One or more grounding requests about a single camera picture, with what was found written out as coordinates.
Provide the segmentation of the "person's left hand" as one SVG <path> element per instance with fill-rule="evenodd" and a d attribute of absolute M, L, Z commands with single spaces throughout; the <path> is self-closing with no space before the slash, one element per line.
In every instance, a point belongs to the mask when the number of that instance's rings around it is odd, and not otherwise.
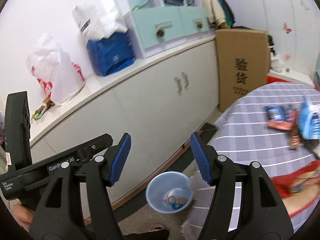
<path fill-rule="evenodd" d="M 17 223 L 28 232 L 34 217 L 34 211 L 21 203 L 14 204 L 11 210 Z"/>

